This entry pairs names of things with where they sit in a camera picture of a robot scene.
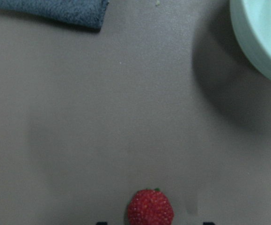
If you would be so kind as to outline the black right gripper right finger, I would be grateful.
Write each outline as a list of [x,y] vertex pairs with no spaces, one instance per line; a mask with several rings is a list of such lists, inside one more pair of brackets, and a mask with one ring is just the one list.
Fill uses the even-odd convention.
[[203,222],[203,225],[216,225],[216,224],[211,221],[206,221],[206,222]]

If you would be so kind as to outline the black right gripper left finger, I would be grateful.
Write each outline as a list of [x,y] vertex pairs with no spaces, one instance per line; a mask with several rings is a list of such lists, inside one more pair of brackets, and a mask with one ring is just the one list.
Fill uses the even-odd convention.
[[96,223],[96,225],[108,225],[108,222],[106,221],[99,221]]

